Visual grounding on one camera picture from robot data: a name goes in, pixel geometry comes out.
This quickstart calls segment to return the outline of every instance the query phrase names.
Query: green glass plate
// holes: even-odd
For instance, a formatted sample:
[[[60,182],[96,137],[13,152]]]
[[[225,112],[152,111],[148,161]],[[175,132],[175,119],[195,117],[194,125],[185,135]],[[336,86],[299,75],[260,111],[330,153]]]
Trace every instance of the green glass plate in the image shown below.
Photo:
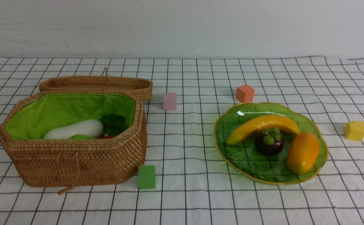
[[[245,142],[228,146],[226,140],[229,134],[241,124],[262,115],[279,114],[296,122],[301,132],[313,133],[320,144],[320,153],[313,168],[306,174],[293,174],[286,165],[286,157],[295,135],[282,133],[285,144],[282,152],[276,156],[261,155],[255,148],[255,135]],[[255,181],[273,184],[289,185],[307,181],[318,174],[328,158],[328,146],[313,121],[291,111],[281,104],[271,102],[241,103],[230,108],[221,115],[214,124],[215,146],[222,158],[241,174]]]

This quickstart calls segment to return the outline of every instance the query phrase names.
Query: banana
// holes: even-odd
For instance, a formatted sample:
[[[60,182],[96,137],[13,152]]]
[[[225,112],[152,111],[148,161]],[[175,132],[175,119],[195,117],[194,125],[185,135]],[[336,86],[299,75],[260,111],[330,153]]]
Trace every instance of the banana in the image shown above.
[[[255,132],[265,129],[278,127],[279,130],[290,134],[300,134],[297,124],[288,117],[270,114],[253,118],[240,125],[229,135],[226,140],[227,145],[235,145],[243,142]]]

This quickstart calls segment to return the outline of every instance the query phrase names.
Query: white radish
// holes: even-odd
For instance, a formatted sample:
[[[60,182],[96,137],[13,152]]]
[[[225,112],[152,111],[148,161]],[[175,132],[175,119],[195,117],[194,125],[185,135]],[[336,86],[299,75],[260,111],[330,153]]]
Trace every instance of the white radish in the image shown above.
[[[100,137],[103,134],[103,124],[98,120],[84,120],[65,127],[59,127],[47,132],[43,139],[69,139],[73,135],[83,134]]]

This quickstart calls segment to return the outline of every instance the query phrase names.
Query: orange cube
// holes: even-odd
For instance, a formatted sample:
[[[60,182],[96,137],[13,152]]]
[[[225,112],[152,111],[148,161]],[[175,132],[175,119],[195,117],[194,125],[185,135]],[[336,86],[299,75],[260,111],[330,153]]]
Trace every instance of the orange cube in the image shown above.
[[[238,87],[236,90],[236,98],[243,103],[253,101],[254,97],[255,97],[254,88],[250,87],[247,84]]]

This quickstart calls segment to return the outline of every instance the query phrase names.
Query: wicker basket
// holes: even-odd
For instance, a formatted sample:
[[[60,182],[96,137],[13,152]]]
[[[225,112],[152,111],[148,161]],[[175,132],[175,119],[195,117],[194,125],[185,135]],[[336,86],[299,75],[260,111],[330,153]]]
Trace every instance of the wicker basket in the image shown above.
[[[107,67],[101,76],[56,77],[39,84],[40,91],[95,91],[96,93],[125,91],[139,101],[152,98],[153,82],[133,77],[108,76]]]
[[[147,130],[144,107],[135,101],[133,124],[114,138],[96,140],[16,140],[5,130],[8,121],[24,106],[51,93],[96,93],[95,91],[50,91],[19,101],[0,127],[0,142],[23,181],[31,187],[109,185],[125,182],[144,164]]]

